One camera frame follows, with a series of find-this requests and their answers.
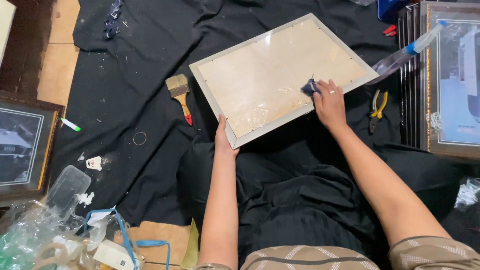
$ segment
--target brush bristles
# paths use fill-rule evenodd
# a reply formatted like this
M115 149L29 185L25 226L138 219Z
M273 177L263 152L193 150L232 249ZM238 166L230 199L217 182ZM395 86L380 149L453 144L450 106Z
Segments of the brush bristles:
M173 76L168 78L165 83L167 84L167 88L169 90L175 89L180 86L184 86L188 84L187 77L185 75L180 74L177 76Z

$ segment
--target yellow pliers handle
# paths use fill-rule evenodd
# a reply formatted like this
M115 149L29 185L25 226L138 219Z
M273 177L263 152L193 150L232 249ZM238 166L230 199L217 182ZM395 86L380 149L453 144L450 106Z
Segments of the yellow pliers handle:
M382 104L380 105L380 108L377 109L377 99L378 99L379 93L380 93L380 90L377 90L375 92L375 96L373 97L373 101L372 101L373 112L370 114L370 117L377 117L378 119L381 119L382 118L382 111L384 110L385 106L387 105L388 91L384 92L384 99L382 100Z

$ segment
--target patterned shirt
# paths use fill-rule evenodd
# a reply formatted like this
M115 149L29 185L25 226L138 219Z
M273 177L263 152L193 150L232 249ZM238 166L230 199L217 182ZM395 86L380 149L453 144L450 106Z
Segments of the patterned shirt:
M452 239L417 236L395 244L389 252L393 270L480 270L480 255ZM350 249L337 246L276 246L248 255L240 270L379 270ZM207 263L190 270L231 270Z

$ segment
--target wooden brush handle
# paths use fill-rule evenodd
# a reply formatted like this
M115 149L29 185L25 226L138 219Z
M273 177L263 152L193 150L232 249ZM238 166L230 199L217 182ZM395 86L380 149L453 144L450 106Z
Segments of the wooden brush handle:
M181 108L183 109L183 115L185 116L185 120L187 120L187 123L189 125L192 125L192 116L190 114L190 110L187 107L187 93L176 96L174 97L174 99L180 102Z

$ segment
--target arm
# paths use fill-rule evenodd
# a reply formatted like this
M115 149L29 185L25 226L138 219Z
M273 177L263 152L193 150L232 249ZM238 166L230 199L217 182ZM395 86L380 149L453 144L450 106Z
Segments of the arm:
M343 91L332 80L318 82L314 95L319 119L342 149L353 176L375 210L391 245L413 236L450 238L417 195L347 125Z
M205 208L198 264L218 263L238 268L238 206L235 158L225 133L225 117L220 115L215 136L212 181Z

